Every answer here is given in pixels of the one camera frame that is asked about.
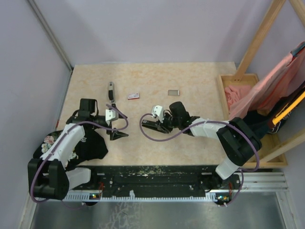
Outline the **black silver stapler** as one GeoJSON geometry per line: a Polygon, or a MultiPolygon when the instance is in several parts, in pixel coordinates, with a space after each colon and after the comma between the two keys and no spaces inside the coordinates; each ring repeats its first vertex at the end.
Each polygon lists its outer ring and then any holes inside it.
{"type": "Polygon", "coordinates": [[[108,99],[111,104],[115,103],[114,82],[109,82],[108,84],[108,99]]]}

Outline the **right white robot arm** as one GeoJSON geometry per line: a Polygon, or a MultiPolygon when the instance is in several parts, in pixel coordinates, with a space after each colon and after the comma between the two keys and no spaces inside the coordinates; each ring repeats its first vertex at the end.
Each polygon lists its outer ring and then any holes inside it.
{"type": "Polygon", "coordinates": [[[235,117],[230,121],[214,121],[191,116],[186,111],[182,102],[175,102],[169,106],[169,112],[160,105],[153,106],[149,116],[155,121],[140,118],[140,129],[148,128],[164,134],[178,128],[176,135],[187,134],[194,137],[207,137],[219,140],[226,157],[220,163],[213,176],[213,184],[225,188],[230,183],[230,176],[241,169],[251,158],[255,157],[255,172],[260,165],[258,151],[262,148],[260,138],[251,130],[243,119],[235,117]]]}

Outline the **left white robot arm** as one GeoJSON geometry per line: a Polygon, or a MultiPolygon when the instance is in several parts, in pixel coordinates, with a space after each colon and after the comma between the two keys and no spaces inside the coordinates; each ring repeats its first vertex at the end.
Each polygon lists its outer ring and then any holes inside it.
{"type": "Polygon", "coordinates": [[[31,199],[41,203],[49,199],[63,200],[68,191],[79,185],[94,189],[99,177],[89,168],[79,167],[84,161],[103,159],[108,149],[97,129],[104,129],[110,140],[127,137],[126,127],[114,128],[112,122],[128,120],[115,104],[99,114],[95,99],[82,98],[60,131],[48,134],[28,163],[28,182],[31,199]]]}

